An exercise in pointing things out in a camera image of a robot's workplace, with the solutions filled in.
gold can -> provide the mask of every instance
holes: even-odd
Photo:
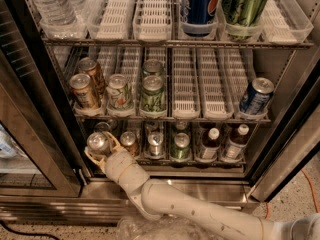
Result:
[[[100,100],[93,82],[87,74],[76,74],[69,81],[72,93],[82,109],[97,109]]]
[[[89,57],[85,57],[78,62],[77,68],[79,73],[85,73],[91,77],[101,99],[106,89],[106,82],[104,80],[100,64]]]

green can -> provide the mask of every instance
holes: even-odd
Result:
[[[159,60],[150,59],[144,62],[142,67],[142,77],[155,75],[163,76],[163,65]]]
[[[161,112],[165,110],[165,93],[163,78],[147,76],[142,82],[142,109],[147,112]]]
[[[190,155],[190,137],[185,133],[178,133],[174,137],[174,146],[171,157],[177,160],[186,160]]]
[[[238,24],[244,27],[255,26],[259,22],[267,0],[231,0],[227,13],[229,24]]]

bottle cap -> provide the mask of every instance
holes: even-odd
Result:
[[[217,128],[211,128],[209,131],[209,138],[216,140],[219,138],[219,130]]]
[[[246,124],[241,124],[238,128],[238,132],[240,135],[247,135],[249,132],[249,127]]]

can lid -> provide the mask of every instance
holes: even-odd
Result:
[[[163,80],[159,76],[151,75],[143,79],[143,88],[147,91],[157,91],[163,86]]]
[[[144,62],[143,69],[150,73],[157,73],[162,71],[162,63],[155,59],[150,59]]]
[[[133,132],[124,132],[121,134],[120,142],[123,146],[131,146],[136,141],[136,135]]]
[[[89,57],[85,57],[78,62],[78,70],[79,71],[90,71],[97,66],[97,62],[90,59]]]
[[[108,137],[102,132],[92,133],[87,139],[87,145],[92,150],[99,150],[106,143],[108,143]]]
[[[163,142],[163,133],[161,132],[152,132],[148,136],[148,142],[152,146],[160,146]]]
[[[159,122],[158,121],[147,121],[145,123],[145,127],[147,130],[152,131],[155,129],[158,129],[159,127]]]
[[[175,126],[178,130],[185,130],[189,126],[189,122],[186,121],[178,121],[175,123]]]
[[[247,135],[249,132],[249,127],[246,124],[240,124],[239,128],[238,128],[238,133],[240,135]]]
[[[91,78],[87,74],[76,74],[71,77],[69,84],[74,89],[82,89],[90,84]]]
[[[190,138],[185,133],[178,133],[176,136],[174,136],[174,143],[179,148],[185,148],[190,144]]]
[[[113,89],[120,89],[128,82],[127,78],[121,74],[111,75],[109,78],[109,87]]]
[[[272,93],[274,90],[273,83],[269,79],[263,77],[254,79],[252,81],[252,86],[255,90],[263,94]]]
[[[209,131],[209,138],[212,140],[216,140],[219,138],[219,130],[217,128],[211,128]]]

bottle label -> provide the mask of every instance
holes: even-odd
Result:
[[[226,143],[226,153],[225,156],[230,159],[237,159],[241,151],[245,148],[246,145],[240,145],[234,143],[232,140],[228,139]]]
[[[200,158],[202,158],[202,159],[213,159],[217,155],[218,149],[219,149],[219,147],[207,148],[205,146],[201,146]]]

